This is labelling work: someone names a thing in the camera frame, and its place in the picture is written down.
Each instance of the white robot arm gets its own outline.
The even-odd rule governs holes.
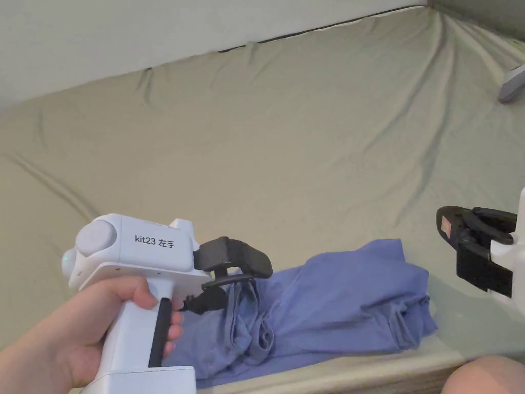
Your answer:
[[[436,224],[457,252],[457,275],[525,315],[525,189],[517,215],[444,206]]]
[[[232,266],[243,273],[228,275]],[[152,310],[123,304],[84,394],[196,393],[193,367],[161,367],[173,297],[201,314],[226,306],[220,286],[272,275],[268,257],[244,242],[221,237],[199,246],[189,221],[166,226],[117,214],[98,217],[78,233],[62,271],[79,291],[103,279],[144,276],[160,301]]]

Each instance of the gripper handle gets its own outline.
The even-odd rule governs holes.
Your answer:
[[[159,303],[150,310],[132,301],[122,304],[106,336],[96,379],[117,371],[161,366],[175,284],[164,278],[148,278],[148,284]]]

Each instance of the red sticker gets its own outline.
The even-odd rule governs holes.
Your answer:
[[[441,231],[447,234],[448,239],[450,239],[451,230],[452,230],[452,225],[447,220],[447,218],[443,216],[443,219],[441,219]]]

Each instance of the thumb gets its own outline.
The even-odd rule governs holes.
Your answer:
[[[146,278],[141,276],[122,276],[100,282],[108,291],[115,294],[120,301],[133,300],[144,309],[151,309],[159,301],[151,294]]]

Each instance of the mattress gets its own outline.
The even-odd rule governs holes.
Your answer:
[[[525,100],[496,97],[523,62],[524,43],[418,8],[9,109],[0,118],[0,346],[72,295],[62,253],[83,225],[116,212],[192,220],[197,241],[241,239],[277,270],[381,238],[400,238],[407,260],[429,270],[439,330],[418,350],[214,393],[362,390],[523,352],[525,319],[456,277],[435,228],[443,205],[517,210]]]

